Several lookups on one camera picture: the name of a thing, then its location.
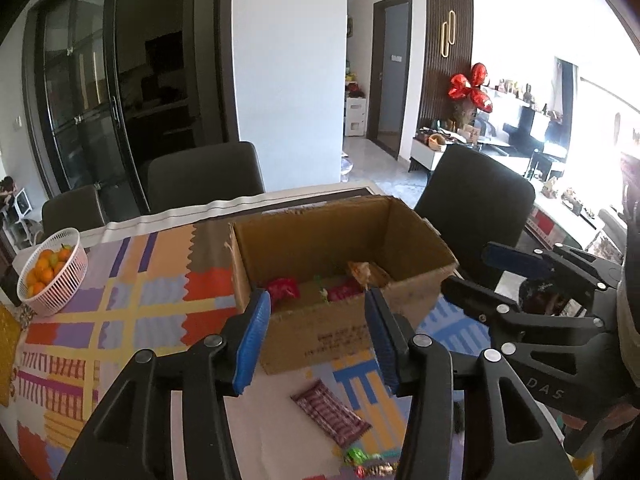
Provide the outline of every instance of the colorful tablecloth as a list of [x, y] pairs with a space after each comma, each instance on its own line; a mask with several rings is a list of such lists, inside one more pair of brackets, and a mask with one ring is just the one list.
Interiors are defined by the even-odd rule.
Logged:
[[[134, 352], [183, 351], [235, 313], [227, 239], [228, 220], [210, 219], [96, 245], [72, 301], [55, 316], [33, 321], [17, 357], [12, 402], [19, 451], [40, 480], [57, 476], [84, 422]], [[478, 354], [488, 346], [486, 329], [444, 300], [420, 328], [452, 350]], [[289, 399], [314, 378], [373, 424], [358, 443], [363, 449], [401, 447], [410, 399], [389, 396], [370, 351], [278, 376], [258, 370], [245, 394], [226, 402], [244, 478], [355, 478], [340, 450]], [[176, 392], [177, 480], [186, 478], [182, 439], [176, 438], [179, 400]]]

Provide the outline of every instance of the gold wall lamp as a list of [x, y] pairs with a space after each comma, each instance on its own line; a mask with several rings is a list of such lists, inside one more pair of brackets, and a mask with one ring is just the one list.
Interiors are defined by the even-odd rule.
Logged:
[[440, 28], [440, 55], [442, 57], [449, 57], [451, 45], [456, 44], [456, 25], [456, 13], [450, 10], [447, 21], [442, 22], [442, 27]]

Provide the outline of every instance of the black dining chair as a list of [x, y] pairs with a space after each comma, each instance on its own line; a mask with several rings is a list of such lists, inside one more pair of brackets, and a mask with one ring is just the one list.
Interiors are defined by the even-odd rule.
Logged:
[[452, 144], [415, 206], [460, 263], [460, 273], [495, 290], [502, 271], [482, 262], [489, 242], [515, 247], [531, 213], [531, 183], [497, 160]]
[[264, 193], [255, 147], [226, 142], [156, 158], [146, 175], [151, 213]]
[[82, 186], [65, 191], [47, 200], [42, 206], [45, 237], [68, 227], [75, 227], [82, 232], [104, 225], [104, 210], [94, 186]]

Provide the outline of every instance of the white drawer unit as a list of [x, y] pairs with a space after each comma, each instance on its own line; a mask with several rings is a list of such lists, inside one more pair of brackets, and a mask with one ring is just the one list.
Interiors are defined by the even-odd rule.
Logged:
[[344, 135], [347, 137], [363, 136], [367, 126], [367, 100], [363, 98], [347, 98], [344, 111]]
[[364, 118], [361, 120], [344, 120], [344, 135], [347, 137], [362, 137], [367, 133], [366, 121]]

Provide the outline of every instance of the white plastic basket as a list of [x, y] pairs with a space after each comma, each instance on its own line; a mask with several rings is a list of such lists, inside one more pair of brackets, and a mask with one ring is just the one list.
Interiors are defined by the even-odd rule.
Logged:
[[[27, 273], [33, 269], [42, 251], [51, 249], [57, 252], [62, 245], [74, 246], [65, 266], [41, 293], [28, 298]], [[86, 275], [87, 267], [88, 260], [80, 243], [80, 233], [73, 228], [62, 229], [44, 240], [28, 259], [18, 279], [18, 298], [29, 305], [36, 314], [52, 316], [61, 310], [78, 291]]]

